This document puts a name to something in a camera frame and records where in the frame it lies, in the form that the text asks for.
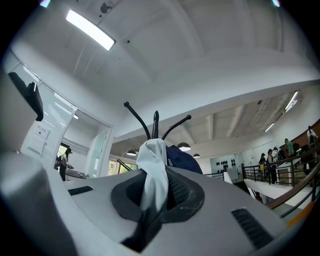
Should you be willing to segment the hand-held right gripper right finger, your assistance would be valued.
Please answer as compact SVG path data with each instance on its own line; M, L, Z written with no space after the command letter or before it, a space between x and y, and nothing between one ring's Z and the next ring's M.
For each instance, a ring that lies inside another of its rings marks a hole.
M286 223L237 186L176 167L172 171L204 191L202 207L189 220L163 224L143 256L286 255L299 227Z

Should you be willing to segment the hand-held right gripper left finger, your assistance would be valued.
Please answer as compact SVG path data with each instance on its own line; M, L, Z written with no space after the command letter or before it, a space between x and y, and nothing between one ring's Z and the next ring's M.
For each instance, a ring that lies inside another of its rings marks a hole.
M135 225L114 209L111 194L94 197L79 208L67 185L54 169L15 152L0 155L0 198L9 216L47 256L134 256L126 238Z

